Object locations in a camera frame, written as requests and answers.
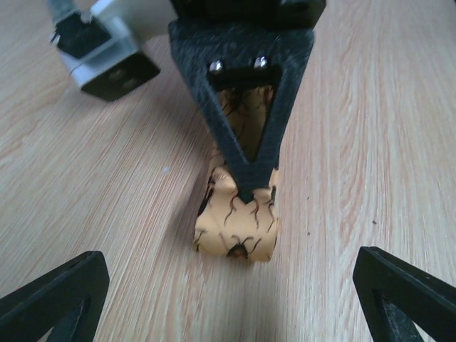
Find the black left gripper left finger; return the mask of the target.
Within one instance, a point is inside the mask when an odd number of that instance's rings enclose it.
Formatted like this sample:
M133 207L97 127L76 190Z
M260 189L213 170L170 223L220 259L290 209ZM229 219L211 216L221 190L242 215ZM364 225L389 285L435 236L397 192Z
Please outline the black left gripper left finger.
M1 340L92 341L110 278L100 251L87 251L1 298Z

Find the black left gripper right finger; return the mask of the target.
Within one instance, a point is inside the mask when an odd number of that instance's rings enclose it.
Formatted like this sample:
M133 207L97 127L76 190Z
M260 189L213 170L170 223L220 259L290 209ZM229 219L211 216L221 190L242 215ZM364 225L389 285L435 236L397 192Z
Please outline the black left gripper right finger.
M378 247L361 247L353 283L374 341L455 340L455 287Z

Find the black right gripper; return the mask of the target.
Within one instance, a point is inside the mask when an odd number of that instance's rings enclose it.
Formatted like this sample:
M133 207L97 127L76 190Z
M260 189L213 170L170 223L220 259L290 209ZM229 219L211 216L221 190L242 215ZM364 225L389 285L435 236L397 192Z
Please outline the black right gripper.
M168 26L173 60L201 110L247 204L269 185L281 141L314 44L312 28L325 0L194 0L172 2L178 20ZM267 29L257 25L277 29ZM235 112L253 115L251 101L271 86L266 122L248 157L230 122Z

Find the yellow beetle print tie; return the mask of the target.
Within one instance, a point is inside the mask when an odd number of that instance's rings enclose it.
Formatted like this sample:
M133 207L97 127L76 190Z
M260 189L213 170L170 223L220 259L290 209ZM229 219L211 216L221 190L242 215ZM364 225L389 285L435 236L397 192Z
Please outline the yellow beetle print tie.
M233 88L220 95L224 114L249 159L259 149L273 94L273 88L266 85ZM213 144L207 187L195 223L195 250L247 262L270 261L279 232L278 174L279 169L273 168L268 185L254 190L252 200L243 202L221 150Z

